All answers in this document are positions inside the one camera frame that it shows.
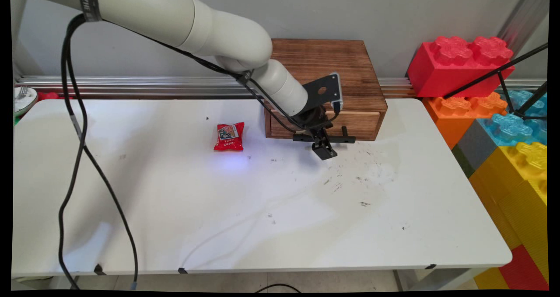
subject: table surface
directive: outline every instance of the table surface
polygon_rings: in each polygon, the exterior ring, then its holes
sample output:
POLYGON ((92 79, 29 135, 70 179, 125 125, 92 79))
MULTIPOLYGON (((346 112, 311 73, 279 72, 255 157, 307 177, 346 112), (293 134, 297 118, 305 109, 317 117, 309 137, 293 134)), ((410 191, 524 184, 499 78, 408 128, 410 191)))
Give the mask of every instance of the table surface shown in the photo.
MULTIPOLYGON (((72 101, 77 108, 76 100, 72 101)), ((87 144, 132 229, 140 273, 496 267, 511 260, 422 103, 388 99, 376 141, 264 136, 254 100, 85 100, 87 144), (214 151, 245 122, 245 150, 214 151)), ((12 276, 59 275, 58 221, 78 138, 62 100, 15 127, 12 276)), ((132 250, 84 155, 64 214, 72 273, 130 274, 132 250)))

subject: metal rod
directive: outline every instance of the metal rod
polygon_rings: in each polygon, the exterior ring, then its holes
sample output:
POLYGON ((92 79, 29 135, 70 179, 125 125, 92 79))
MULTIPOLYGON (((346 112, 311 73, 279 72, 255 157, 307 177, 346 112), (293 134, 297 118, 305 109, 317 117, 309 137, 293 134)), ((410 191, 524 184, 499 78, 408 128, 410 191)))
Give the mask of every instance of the metal rod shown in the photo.
POLYGON ((504 82, 504 76, 502 76, 502 72, 498 71, 498 78, 500 79, 500 84, 502 84, 502 89, 504 90, 504 96, 506 96, 506 101, 508 102, 508 106, 510 107, 510 111, 508 113, 511 113, 512 111, 514 111, 514 106, 511 104, 511 99, 510 99, 510 94, 508 93, 508 89, 506 88, 506 82, 504 82))
POLYGON ((532 96, 517 110, 521 114, 525 114, 528 108, 535 104, 537 100, 539 100, 544 94, 546 94, 546 90, 548 87, 548 80, 539 87, 539 89, 532 94, 532 96))
POLYGON ((522 118, 524 120, 546 120, 546 115, 545 116, 523 116, 522 118))
POLYGON ((514 59, 514 60, 511 60, 510 62, 508 62, 508 63, 506 63, 506 64, 504 64, 504 65, 502 65, 502 66, 496 68, 495 70, 491 71, 490 73, 487 73, 487 74, 484 74, 484 75, 480 76, 480 77, 477 78, 476 80, 473 80, 472 82, 470 82, 470 83, 464 85, 463 87, 457 88, 456 90, 454 90, 454 91, 448 93, 447 95, 445 95, 445 96, 444 96, 444 99, 447 99, 447 98, 449 98, 449 97, 453 97, 453 96, 455 96, 456 94, 462 92, 463 90, 465 90, 465 89, 467 89, 467 88, 469 88, 469 87, 472 87, 472 86, 474 86, 475 84, 478 84, 478 83, 482 82, 482 81, 485 80, 486 78, 489 78, 489 77, 491 77, 492 75, 497 74, 498 72, 501 72, 502 70, 505 70, 505 69, 508 68, 508 67, 511 67, 511 66, 513 66, 513 65, 516 65, 517 63, 521 62, 522 60, 525 60, 526 58, 529 58, 529 57, 531 57, 531 56, 537 54, 538 52, 541 52, 542 50, 544 50, 544 49, 546 49, 546 48, 548 48, 548 42, 545 43, 545 44, 543 44, 543 45, 541 45, 541 46, 539 46, 538 48, 533 49, 533 50, 527 52, 526 54, 523 54, 522 56, 520 56, 520 57, 518 57, 518 58, 516 58, 516 59, 514 59))

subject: giant toy brick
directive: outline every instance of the giant toy brick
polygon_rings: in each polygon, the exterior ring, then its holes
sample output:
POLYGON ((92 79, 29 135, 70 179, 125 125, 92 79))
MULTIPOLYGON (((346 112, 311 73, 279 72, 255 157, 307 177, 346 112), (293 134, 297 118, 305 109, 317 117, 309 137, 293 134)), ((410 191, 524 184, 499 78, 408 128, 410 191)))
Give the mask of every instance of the giant toy brick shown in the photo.
POLYGON ((493 267, 476 275, 474 281, 478 289, 510 289, 502 276, 500 269, 493 267))
MULTIPOLYGON (((532 97, 532 92, 526 90, 512 90, 509 91, 511 104, 515 109, 519 109, 529 98, 532 97)), ((502 95, 501 98, 506 100, 506 96, 502 95)), ((538 116, 546 115, 546 102, 548 100, 547 94, 544 94, 539 100, 537 100, 530 108, 527 109, 525 115, 538 116)))
POLYGON ((523 121, 513 114, 494 114, 490 119, 475 120, 457 145, 476 170, 498 146, 513 146, 519 142, 546 143, 546 122, 523 121))
POLYGON ((484 182, 484 180, 480 177, 480 173, 477 171, 470 176, 469 181, 472 188, 474 188, 474 191, 476 191, 478 198, 482 202, 482 205, 484 205, 484 208, 488 212, 488 215, 490 215, 490 218, 494 222, 494 225, 498 228, 502 238, 504 238, 504 241, 508 244, 507 246, 509 249, 512 250, 519 247, 522 242, 516 235, 516 232, 508 222, 504 213, 502 213, 498 204, 494 201, 494 199, 492 199, 490 191, 492 184, 484 182))
MULTIPOLYGON (((531 96, 532 93, 526 90, 520 91, 510 91, 509 92, 511 104, 514 108, 519 109, 531 96)), ((539 100, 537 100, 530 108, 525 112, 526 116, 546 116, 546 107, 548 102, 548 94, 544 94, 539 100)), ((537 139, 538 142, 546 145, 546 120, 525 120, 524 124, 529 126, 532 130, 532 136, 537 139)))
MULTIPOLYGON (((468 43, 459 37, 438 37, 434 42, 424 42, 408 68, 408 78, 419 97, 442 97, 480 76, 506 64, 513 52, 500 38, 478 37, 468 43)), ((504 78, 514 70, 511 66, 502 71, 504 78)), ((498 86, 494 75, 466 90, 457 97, 486 97, 498 86)))
POLYGON ((498 206, 548 283, 546 180, 523 181, 498 206))
POLYGON ((453 156, 457 160, 459 166, 461 166, 462 172, 466 175, 467 178, 470 178, 470 176, 474 173, 474 169, 466 159, 465 154, 462 152, 458 145, 456 145, 451 150, 451 152, 453 153, 453 156))
POLYGON ((495 92, 487 97, 424 98, 422 103, 450 149, 455 147, 474 119, 506 114, 504 109, 508 104, 495 92))
POLYGON ((546 145, 500 146, 475 171, 484 182, 492 184, 492 198, 499 204, 525 180, 546 180, 546 145))
POLYGON ((510 263, 500 267, 510 289, 548 290, 548 283, 531 260, 525 247, 520 245, 511 251, 513 259, 510 263))

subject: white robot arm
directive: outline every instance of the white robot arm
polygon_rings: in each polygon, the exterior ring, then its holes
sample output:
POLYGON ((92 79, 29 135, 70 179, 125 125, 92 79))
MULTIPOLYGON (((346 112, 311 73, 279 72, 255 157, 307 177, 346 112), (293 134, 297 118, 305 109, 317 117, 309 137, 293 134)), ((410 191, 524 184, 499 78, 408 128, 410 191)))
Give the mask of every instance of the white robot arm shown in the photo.
POLYGON ((270 59, 272 40, 256 22, 214 10, 199 0, 50 1, 82 10, 86 17, 96 6, 98 10, 91 12, 103 20, 191 54, 215 56, 220 66, 230 72, 252 70, 252 79, 259 84, 264 98, 272 100, 270 103, 286 113, 291 122, 313 126, 305 128, 312 139, 305 141, 315 142, 316 154, 321 159, 336 156, 325 130, 332 124, 322 104, 331 102, 336 114, 342 109, 338 74, 328 77, 336 78, 337 83, 336 90, 328 89, 330 95, 317 96, 313 92, 310 97, 308 90, 280 62, 270 59))

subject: red snack bag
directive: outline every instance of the red snack bag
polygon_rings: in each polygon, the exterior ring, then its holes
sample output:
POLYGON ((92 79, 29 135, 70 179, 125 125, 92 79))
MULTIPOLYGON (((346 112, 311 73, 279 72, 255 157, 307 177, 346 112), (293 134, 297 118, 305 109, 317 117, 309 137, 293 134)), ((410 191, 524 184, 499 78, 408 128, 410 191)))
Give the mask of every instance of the red snack bag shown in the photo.
POLYGON ((232 125, 218 124, 218 143, 214 146, 215 151, 243 150, 243 128, 245 122, 232 125))

